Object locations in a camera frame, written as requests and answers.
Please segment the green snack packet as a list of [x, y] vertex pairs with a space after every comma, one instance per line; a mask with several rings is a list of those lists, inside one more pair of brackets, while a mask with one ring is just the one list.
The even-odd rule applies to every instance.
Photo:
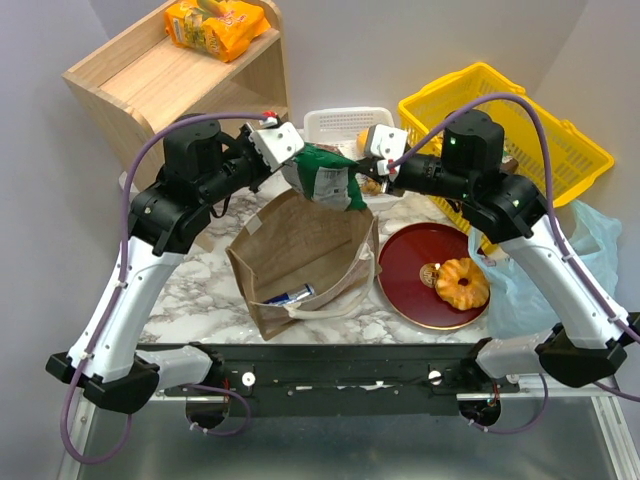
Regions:
[[367, 205], [356, 179], [358, 163], [337, 148], [306, 143], [281, 168], [288, 184], [307, 200], [336, 211], [361, 211]]

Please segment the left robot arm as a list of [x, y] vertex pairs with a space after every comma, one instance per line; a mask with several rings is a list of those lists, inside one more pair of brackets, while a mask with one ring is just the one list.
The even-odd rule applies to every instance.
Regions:
[[264, 139], [275, 138], [280, 118], [233, 114], [237, 135], [223, 130], [227, 114], [188, 114], [153, 136], [138, 153], [138, 168], [156, 145], [164, 163], [136, 196], [123, 188], [123, 232], [114, 269], [89, 323], [66, 352], [53, 354], [47, 372], [66, 384], [65, 400], [81, 393], [104, 410], [132, 415], [159, 390], [190, 385], [214, 393], [220, 368], [204, 348], [187, 344], [142, 351], [139, 338], [165, 284], [196, 238], [216, 218], [213, 208], [239, 190], [252, 191], [282, 163]]

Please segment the brown longan fruit bunch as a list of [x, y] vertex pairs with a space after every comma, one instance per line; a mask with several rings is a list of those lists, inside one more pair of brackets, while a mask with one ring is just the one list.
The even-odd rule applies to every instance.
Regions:
[[360, 190], [363, 194], [377, 196], [382, 193], [382, 186], [371, 178], [365, 178], [360, 185]]

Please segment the wooden shelf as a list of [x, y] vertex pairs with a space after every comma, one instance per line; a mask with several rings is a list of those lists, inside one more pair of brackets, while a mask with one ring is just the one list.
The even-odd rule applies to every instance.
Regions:
[[64, 73], [123, 171], [147, 140], [187, 113], [273, 111], [288, 118], [281, 12], [271, 1], [259, 5], [271, 27], [230, 63], [175, 46], [162, 4]]

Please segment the brown paper bag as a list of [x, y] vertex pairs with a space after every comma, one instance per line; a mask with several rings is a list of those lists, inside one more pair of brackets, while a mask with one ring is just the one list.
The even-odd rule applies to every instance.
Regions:
[[[378, 218], [369, 209], [332, 210], [290, 189], [253, 215], [226, 253], [249, 315], [270, 340], [297, 322], [346, 316], [361, 305], [380, 272]], [[305, 283], [313, 297], [264, 304]]]

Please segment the orange fruit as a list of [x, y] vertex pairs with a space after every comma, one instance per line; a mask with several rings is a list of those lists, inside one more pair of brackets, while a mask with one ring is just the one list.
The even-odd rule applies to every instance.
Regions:
[[368, 138], [368, 131], [364, 130], [361, 131], [356, 139], [356, 148], [359, 152], [363, 152], [366, 146], [366, 142], [367, 142], [367, 138]]

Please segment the blue silver drink can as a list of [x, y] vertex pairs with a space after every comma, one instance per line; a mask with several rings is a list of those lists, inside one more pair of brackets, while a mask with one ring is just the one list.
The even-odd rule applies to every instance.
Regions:
[[264, 304], [268, 305], [288, 305], [304, 301], [315, 295], [314, 288], [308, 284], [302, 284], [294, 289], [278, 294], [268, 300], [264, 301]]

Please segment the glazed ring doughnut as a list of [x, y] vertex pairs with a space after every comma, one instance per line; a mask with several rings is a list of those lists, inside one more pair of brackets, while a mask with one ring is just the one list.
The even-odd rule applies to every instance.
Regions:
[[451, 259], [440, 265], [435, 290], [441, 300], [466, 311], [489, 300], [489, 282], [471, 258]]

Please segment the orange snack packet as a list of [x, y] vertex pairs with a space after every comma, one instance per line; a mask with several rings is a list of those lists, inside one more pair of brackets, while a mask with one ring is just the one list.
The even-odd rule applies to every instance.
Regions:
[[176, 46], [225, 63], [271, 28], [264, 10], [244, 1], [179, 1], [164, 11], [164, 24]]

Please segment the light blue plastic bag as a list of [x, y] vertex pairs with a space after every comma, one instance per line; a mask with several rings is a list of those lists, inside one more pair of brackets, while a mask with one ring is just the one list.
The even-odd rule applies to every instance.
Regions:
[[[609, 295], [618, 283], [617, 241], [622, 233], [619, 220], [608, 217], [579, 200], [570, 203], [575, 229], [570, 245], [586, 268]], [[483, 234], [473, 228], [468, 236], [468, 256], [490, 285], [487, 307], [489, 335], [510, 339], [550, 329], [559, 318], [525, 271], [510, 257], [495, 260], [479, 252]]]

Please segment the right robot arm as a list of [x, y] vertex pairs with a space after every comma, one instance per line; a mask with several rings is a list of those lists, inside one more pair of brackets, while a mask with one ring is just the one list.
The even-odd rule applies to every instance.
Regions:
[[380, 134], [374, 171], [401, 190], [460, 202], [463, 217], [524, 270], [559, 318], [537, 334], [482, 341], [460, 367], [462, 384], [480, 392], [509, 374], [547, 373], [583, 387], [613, 376], [638, 338], [638, 320], [586, 268], [538, 187], [503, 171], [503, 127], [467, 108], [437, 129], [444, 135], [440, 156], [409, 148], [404, 130]]

